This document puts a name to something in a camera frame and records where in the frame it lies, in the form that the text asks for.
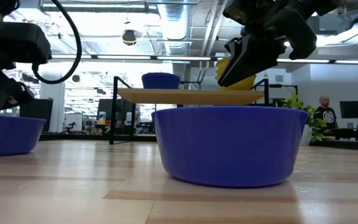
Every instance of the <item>white pot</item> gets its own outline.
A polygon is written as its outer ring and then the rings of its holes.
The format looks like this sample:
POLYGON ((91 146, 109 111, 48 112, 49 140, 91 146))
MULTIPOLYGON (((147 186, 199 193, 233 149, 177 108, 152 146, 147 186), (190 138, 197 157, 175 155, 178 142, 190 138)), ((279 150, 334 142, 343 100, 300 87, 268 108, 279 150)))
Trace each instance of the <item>white pot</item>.
POLYGON ((305 125, 303 129, 302 139, 301 139, 301 146, 309 146, 311 141, 311 127, 305 125))

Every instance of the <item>ceiling duct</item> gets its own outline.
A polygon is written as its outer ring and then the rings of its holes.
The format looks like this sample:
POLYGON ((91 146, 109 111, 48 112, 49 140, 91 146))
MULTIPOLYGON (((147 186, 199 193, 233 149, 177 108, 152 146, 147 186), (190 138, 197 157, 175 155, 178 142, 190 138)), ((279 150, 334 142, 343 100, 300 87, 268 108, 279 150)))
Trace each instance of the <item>ceiling duct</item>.
MULTIPOLYGON (((162 20, 164 39, 173 40, 165 43, 167 55, 188 55, 189 43, 188 28, 190 26, 190 6, 184 4, 159 4, 158 11, 162 20)), ((183 76, 186 73, 186 64, 174 63, 173 73, 183 76)))

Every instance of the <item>yellow object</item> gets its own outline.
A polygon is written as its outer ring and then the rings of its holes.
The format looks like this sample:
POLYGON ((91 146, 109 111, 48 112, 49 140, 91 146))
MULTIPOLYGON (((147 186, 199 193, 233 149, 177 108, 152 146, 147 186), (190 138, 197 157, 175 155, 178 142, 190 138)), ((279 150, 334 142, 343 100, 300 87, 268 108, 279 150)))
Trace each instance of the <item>yellow object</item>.
MULTIPOLYGON (((218 81, 221 78, 223 71, 226 68, 229 61, 230 61, 230 57, 225 57, 217 62, 216 77, 215 77, 216 81, 218 81)), ((241 80, 228 87, 223 87, 220 85, 218 86, 220 90, 250 90, 254 86, 255 79, 256 79, 256 75, 253 75, 251 77, 246 78, 245 80, 241 80)))

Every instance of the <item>computer monitor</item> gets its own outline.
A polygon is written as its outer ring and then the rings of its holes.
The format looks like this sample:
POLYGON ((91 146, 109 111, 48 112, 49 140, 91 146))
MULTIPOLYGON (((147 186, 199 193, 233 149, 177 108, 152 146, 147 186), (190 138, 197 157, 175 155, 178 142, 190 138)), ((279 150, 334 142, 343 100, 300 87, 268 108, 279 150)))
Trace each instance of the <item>computer monitor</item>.
POLYGON ((341 101, 342 118, 358 118, 358 101, 341 101))

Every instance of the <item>wooden shelf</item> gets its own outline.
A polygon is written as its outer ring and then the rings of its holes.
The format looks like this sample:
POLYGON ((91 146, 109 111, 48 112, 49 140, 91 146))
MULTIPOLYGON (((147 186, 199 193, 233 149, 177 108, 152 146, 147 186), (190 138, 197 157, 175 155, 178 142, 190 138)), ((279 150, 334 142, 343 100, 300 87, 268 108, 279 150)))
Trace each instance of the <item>wooden shelf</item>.
POLYGON ((264 97, 262 91, 150 90, 120 88, 118 95, 132 103, 173 105, 248 105, 264 97))

